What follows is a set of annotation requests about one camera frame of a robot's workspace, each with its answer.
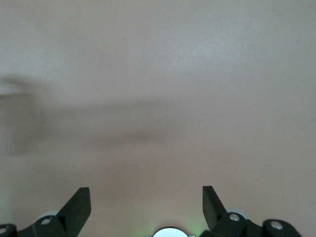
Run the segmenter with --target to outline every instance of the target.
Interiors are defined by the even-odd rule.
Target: white wall
[[[313,0],[2,0],[0,77],[34,84],[47,131],[2,155],[0,222],[25,227],[89,186],[81,236],[199,235],[213,185],[255,223],[314,236],[315,12]]]

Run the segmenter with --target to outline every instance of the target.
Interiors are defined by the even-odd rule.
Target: metal screw head
[[[239,216],[236,215],[236,214],[230,214],[230,215],[229,215],[229,218],[230,218],[232,221],[239,221],[239,220],[240,220]]]
[[[277,230],[283,229],[283,226],[281,225],[281,223],[277,221],[271,221],[271,226]]]
[[[0,229],[0,235],[3,234],[4,232],[6,232],[7,228],[1,228]]]
[[[50,218],[46,218],[46,219],[44,219],[44,220],[42,220],[41,221],[41,225],[46,225],[46,224],[48,224],[50,222]]]

